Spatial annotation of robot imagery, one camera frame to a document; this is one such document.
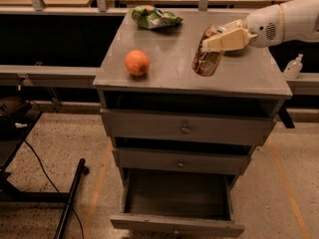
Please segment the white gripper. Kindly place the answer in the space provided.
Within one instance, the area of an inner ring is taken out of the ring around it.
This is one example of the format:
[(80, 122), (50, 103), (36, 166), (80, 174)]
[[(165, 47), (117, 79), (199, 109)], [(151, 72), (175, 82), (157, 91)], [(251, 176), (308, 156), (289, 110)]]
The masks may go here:
[(204, 52), (226, 52), (253, 47), (264, 48), (283, 42), (283, 11), (279, 5), (255, 10), (245, 20), (241, 19), (217, 27), (218, 33), (202, 41)]

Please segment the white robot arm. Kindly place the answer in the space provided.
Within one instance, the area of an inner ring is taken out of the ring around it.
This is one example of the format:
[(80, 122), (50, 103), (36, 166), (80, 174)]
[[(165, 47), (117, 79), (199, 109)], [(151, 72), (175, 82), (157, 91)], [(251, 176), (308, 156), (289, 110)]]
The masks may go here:
[(319, 42), (319, 0), (293, 0), (271, 5), (217, 28), (201, 43), (204, 52), (225, 52), (276, 46), (298, 40)]

